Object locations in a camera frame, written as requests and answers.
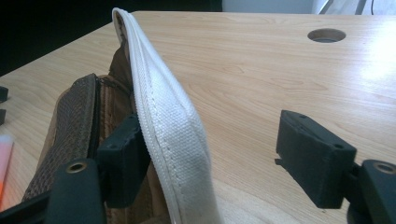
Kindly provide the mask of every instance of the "black clamp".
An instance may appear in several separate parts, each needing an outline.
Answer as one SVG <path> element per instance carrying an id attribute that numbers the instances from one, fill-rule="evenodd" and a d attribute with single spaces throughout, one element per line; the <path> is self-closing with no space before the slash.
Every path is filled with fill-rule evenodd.
<path id="1" fill-rule="evenodd" d="M 276 164 L 285 168 L 318 208 L 350 202 L 347 222 L 396 223 L 396 165 L 354 162 L 357 149 L 311 118 L 283 110 Z"/>

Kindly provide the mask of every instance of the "brown leather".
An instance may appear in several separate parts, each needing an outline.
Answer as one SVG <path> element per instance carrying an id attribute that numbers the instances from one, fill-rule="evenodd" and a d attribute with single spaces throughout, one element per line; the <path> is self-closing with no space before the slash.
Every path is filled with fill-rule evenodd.
<path id="1" fill-rule="evenodd" d="M 53 146 L 25 191 L 23 201 L 50 190 L 53 174 L 61 164 L 86 158 L 91 140 L 95 99 L 94 74 L 78 79 L 60 99 L 56 114 Z"/>
<path id="2" fill-rule="evenodd" d="M 126 47 L 122 45 L 114 54 L 108 76 L 99 77 L 100 107 L 96 108 L 100 109 L 99 144 L 126 116 L 136 112 Z M 94 78 L 95 75 L 89 75 L 77 80 L 60 96 L 37 172 L 25 192 L 24 200 L 50 189 L 53 174 L 60 164 L 87 157 L 94 110 L 94 85 L 91 81 Z M 124 209 L 107 208 L 106 214 L 108 224 L 170 223 L 163 190 L 152 164 L 134 203 Z"/>

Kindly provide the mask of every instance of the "white wall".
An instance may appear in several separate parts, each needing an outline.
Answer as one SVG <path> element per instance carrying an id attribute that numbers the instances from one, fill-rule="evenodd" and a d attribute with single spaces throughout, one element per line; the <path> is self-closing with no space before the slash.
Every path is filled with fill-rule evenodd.
<path id="1" fill-rule="evenodd" d="M 223 11 L 318 14 L 327 0 L 222 0 Z"/>

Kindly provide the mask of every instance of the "light wood tabletop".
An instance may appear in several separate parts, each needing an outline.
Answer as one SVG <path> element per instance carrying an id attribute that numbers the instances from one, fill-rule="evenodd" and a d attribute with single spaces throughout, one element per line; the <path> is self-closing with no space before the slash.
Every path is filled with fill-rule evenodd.
<path id="1" fill-rule="evenodd" d="M 310 118 L 358 149 L 356 162 L 396 163 L 396 17 L 135 12 L 196 106 L 229 223 L 346 223 L 318 209 L 274 163 L 281 109 Z M 333 28 L 346 38 L 310 40 Z M 79 77 L 107 74 L 119 47 L 106 25 L 0 78 L 9 98 L 0 134 L 15 139 L 0 210 L 34 175 L 55 102 Z"/>

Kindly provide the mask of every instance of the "white strap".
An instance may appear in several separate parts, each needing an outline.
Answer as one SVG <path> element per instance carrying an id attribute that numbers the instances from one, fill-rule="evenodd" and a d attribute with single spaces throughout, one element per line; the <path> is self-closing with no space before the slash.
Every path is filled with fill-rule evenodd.
<path id="1" fill-rule="evenodd" d="M 172 222 L 221 223 L 195 108 L 135 18 L 114 8 L 113 21 L 120 42 L 128 41 L 137 114 Z"/>

